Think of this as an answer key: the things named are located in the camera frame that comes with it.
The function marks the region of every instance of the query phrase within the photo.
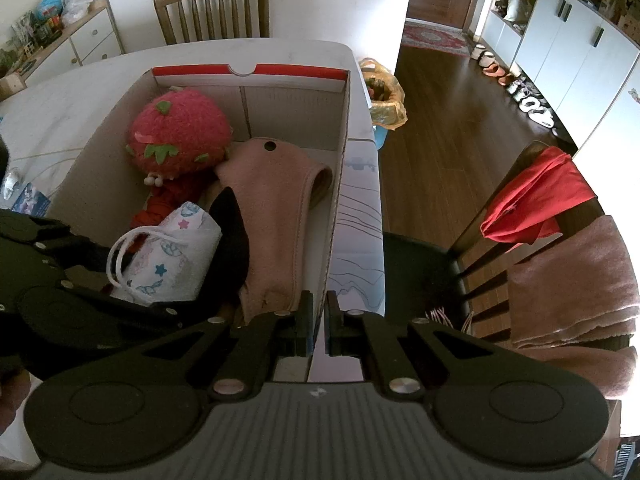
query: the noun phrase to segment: toy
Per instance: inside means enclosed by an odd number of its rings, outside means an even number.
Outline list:
[[[212,99],[193,89],[178,89],[154,99],[131,125],[126,149],[161,187],[186,173],[211,168],[225,158],[231,128]]]
[[[203,170],[224,160],[230,142],[225,115],[196,90],[172,87],[146,105],[131,125],[126,150],[146,173],[145,184],[155,187],[131,227],[158,225],[180,204],[197,202],[215,179]],[[139,236],[129,251],[136,252],[144,239]]]

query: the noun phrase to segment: red fabric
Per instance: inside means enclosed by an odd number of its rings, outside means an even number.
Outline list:
[[[571,156],[550,147],[498,193],[480,232],[496,242],[532,244],[560,232],[557,214],[594,197]]]
[[[144,225],[159,225],[169,213],[185,202],[196,203],[205,188],[215,179],[210,171],[187,173],[174,180],[165,180],[162,187],[154,187],[146,200],[146,209],[140,211],[131,220],[130,227],[135,229]],[[135,253],[142,246],[146,236],[141,235],[130,246],[129,252]]]

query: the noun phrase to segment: drawer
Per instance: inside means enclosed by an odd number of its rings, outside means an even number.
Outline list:
[[[116,38],[116,33],[112,32],[100,45],[94,48],[91,54],[84,58],[82,65],[88,65],[95,61],[116,57],[120,54],[121,51],[120,45],[118,44],[118,38]]]
[[[91,21],[85,23],[71,35],[78,57],[84,60],[104,38],[113,32],[107,9],[104,9]]]

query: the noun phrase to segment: white plastic handle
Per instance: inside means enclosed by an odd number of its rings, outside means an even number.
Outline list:
[[[109,251],[109,256],[107,256],[107,279],[111,285],[116,288],[122,288],[126,290],[132,296],[138,298],[143,301],[143,303],[148,303],[148,297],[145,294],[142,294],[140,291],[135,290],[133,287],[127,285],[122,275],[122,259],[124,257],[124,253],[127,252],[130,245],[135,241],[135,239],[139,235],[151,235],[157,238],[162,238],[163,240],[167,240],[168,242],[173,242],[174,244],[186,245],[187,243],[184,240],[180,240],[179,238],[175,238],[171,235],[166,234],[162,227],[159,226],[142,226],[136,227],[132,229],[126,234],[123,234],[116,243],[114,243],[113,247]],[[111,273],[111,264],[113,262],[113,257],[115,255],[116,250],[118,251],[118,256],[116,257],[116,277],[113,277]]]

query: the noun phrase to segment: red strawberry plush toy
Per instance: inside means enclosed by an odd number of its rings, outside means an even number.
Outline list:
[[[178,89],[154,99],[139,113],[126,149],[147,176],[148,186],[163,179],[211,168],[225,158],[231,128],[213,99]]]

